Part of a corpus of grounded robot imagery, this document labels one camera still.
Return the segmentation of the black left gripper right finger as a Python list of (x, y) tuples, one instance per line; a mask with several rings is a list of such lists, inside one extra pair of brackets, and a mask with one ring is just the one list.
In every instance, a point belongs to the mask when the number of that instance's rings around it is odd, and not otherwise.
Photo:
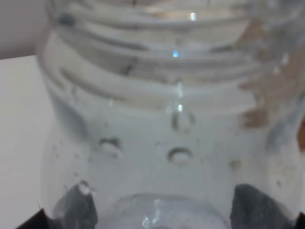
[(249, 184), (234, 189), (230, 214), (233, 229), (303, 229), (305, 214), (288, 217), (284, 206)]

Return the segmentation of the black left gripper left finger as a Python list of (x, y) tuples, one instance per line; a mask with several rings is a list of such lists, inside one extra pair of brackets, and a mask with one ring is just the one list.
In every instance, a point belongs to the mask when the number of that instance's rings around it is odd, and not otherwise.
[(18, 226), (20, 229), (94, 229), (98, 215), (89, 184), (81, 181), (57, 202), (53, 217), (40, 210)]

